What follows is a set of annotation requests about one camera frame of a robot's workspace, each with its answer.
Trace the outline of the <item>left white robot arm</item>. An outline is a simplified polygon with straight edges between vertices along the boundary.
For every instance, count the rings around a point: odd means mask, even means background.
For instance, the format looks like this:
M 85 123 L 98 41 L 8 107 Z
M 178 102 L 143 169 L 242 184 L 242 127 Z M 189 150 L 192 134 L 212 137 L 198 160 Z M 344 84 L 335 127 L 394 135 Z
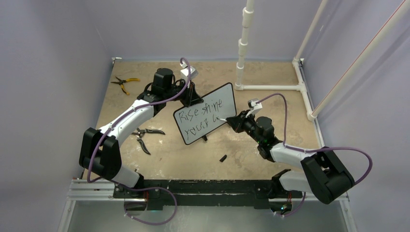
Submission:
M 144 193 L 144 177 L 122 163 L 120 147 L 143 123 L 156 116 L 169 101 L 180 101 L 184 106 L 202 103 L 195 90 L 193 78 L 198 74 L 193 67 L 181 70 L 181 79 L 175 80 L 172 70 L 159 68 L 134 103 L 115 120 L 99 128 L 84 132 L 79 165 L 100 178 L 125 186 L 133 198 Z

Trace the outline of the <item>small black-framed whiteboard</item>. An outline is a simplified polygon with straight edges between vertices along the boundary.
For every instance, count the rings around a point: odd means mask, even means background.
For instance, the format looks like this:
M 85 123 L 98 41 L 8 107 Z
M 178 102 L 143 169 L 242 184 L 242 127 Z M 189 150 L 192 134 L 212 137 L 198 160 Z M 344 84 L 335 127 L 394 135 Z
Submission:
M 217 118 L 226 119 L 237 115 L 232 83 L 220 86 L 202 96 L 202 99 L 203 103 L 182 107 L 173 113 L 186 145 L 201 139 L 225 123 Z

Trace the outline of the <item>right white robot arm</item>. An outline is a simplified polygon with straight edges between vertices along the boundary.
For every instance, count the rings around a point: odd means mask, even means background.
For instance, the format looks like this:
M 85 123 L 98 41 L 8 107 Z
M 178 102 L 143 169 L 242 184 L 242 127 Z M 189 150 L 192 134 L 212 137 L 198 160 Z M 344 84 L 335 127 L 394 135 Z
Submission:
M 309 192 L 320 202 L 329 204 L 355 186 L 353 176 L 330 148 L 313 152 L 290 148 L 275 136 L 272 119 L 248 116 L 247 111 L 226 121 L 236 133 L 245 132 L 257 142 L 263 159 L 302 169 L 301 172 L 286 171 L 273 181 L 271 190 L 276 196 L 282 197 L 293 190 Z

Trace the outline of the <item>black marker cap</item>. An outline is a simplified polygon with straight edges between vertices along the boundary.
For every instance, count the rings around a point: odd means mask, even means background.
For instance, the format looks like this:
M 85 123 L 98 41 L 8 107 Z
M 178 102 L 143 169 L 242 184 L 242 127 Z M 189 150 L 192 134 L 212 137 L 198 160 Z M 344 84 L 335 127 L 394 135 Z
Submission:
M 227 155 L 224 155 L 222 158 L 220 158 L 220 162 L 224 162 L 225 160 L 226 160 L 226 158 L 227 158 Z

